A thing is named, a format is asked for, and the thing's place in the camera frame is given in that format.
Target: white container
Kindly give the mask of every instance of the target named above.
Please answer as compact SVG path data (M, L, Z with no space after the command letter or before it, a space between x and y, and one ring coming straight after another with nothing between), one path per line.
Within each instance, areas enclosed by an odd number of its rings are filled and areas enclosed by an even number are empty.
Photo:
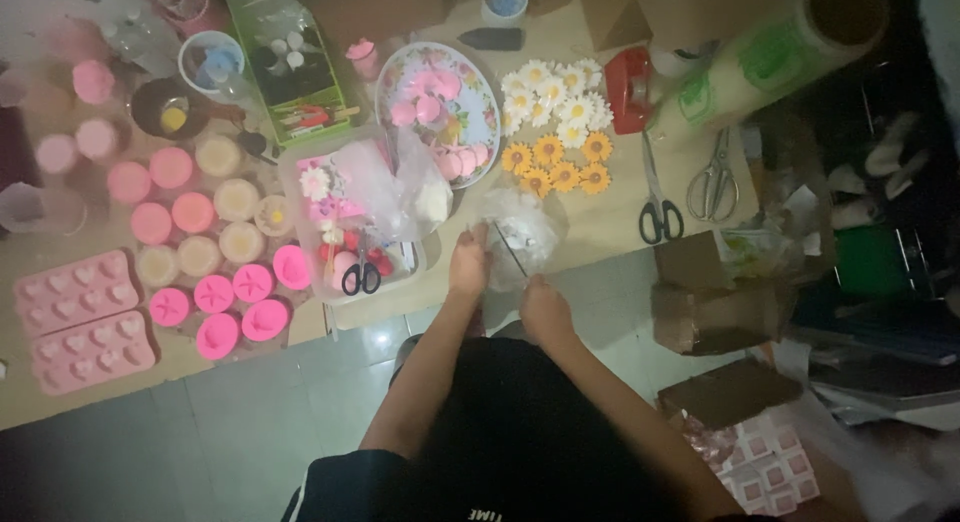
M66 188L14 183L0 191L0 226L13 233L77 233L87 221L87 204Z
M530 0L518 1L520 2L519 12L513 15L497 15L496 12L491 10L490 6L487 4L487 0L481 0L480 15L483 17L483 22L489 27L494 27L497 29L510 29L519 27L523 23L523 18L527 14L527 5L530 4Z
M310 272L310 285L313 287L313 294L330 306L357 301L367 295L360 291L349 297L342 290L334 289L329 283L325 283L324 275L327 273L327 263L320 259L318 253L320 245L323 244L322 234L316 228L314 222L310 220L310 202L301 191L301 171L297 168L297 162L335 153L353 141L364 139L382 140L386 145L387 133L379 126L366 125L333 137L324 137L290 147L277 160L283 192L287 196L291 216L294 220L296 238L299 240L300 247L307 259L307 269ZM393 273L390 276L383 277L380 288L375 294L391 291L414 282L425 267L424 246L419 242L394 243L385 252L390 256Z
M240 63L237 74L243 76L244 69L247 67L247 60L244 59L243 49L235 39L225 35L224 33L221 33L220 31L206 31L203 33L197 33L192 37L188 37L183 43L183 46L180 47L179 55L176 56L176 67L179 69L180 76L183 77L183 80L186 81L186 84L189 85L190 88L193 88L203 96L210 98L210 100L213 100L218 104L232 106L235 104L235 102L229 100L226 96L223 96L216 88L200 88L200 86L193 83L193 75L196 73L196 69L199 68L200 64L203 62L188 63L185 67L185 60L190 59L190 55L193 55L197 52L202 54L205 49L213 48L222 48L230 51L230 53L233 54L234 58L236 59L236 62Z

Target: pink soap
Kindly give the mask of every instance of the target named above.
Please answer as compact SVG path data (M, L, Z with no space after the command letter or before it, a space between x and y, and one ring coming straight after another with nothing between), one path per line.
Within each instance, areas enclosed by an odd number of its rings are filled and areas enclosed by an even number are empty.
M197 330L197 351L208 360L218 360L230 354L240 339L240 322L226 313L211 315Z
M156 203L137 206L129 218L129 226L137 240L151 246L166 242L174 229L170 213Z
M280 301L267 299L249 307L243 316L243 335L254 342L278 335L290 321L290 310Z
M190 300L179 289L163 288L150 299L150 318L162 327L175 327L183 323L188 313Z
M187 184L192 176L193 159L184 149L167 147L150 157L150 177L161 188L179 188Z
M226 311L234 303L234 285L226 277L211 274L197 283L193 301L206 313Z
M120 203L133 205L150 195L153 182L147 168L133 161L122 161L106 176L106 188L110 196Z
M173 216L176 226L186 233L202 233L213 223L215 211L207 196L189 192L174 201Z
M258 303L274 292L274 277L263 265L244 265L233 275L233 292L245 303Z
M310 272L300 246L288 244L280 247L273 254L273 273L280 283L294 291L306 289L306 286L310 285Z
M106 64L97 61L83 61L73 67L73 89L77 97L99 106L114 94L116 79Z
M44 173L62 175L69 172L80 158L77 141L70 135L47 135L36 148L36 164Z
M77 134L79 152L90 160L104 160L116 154L117 130L102 118L91 118L79 125Z

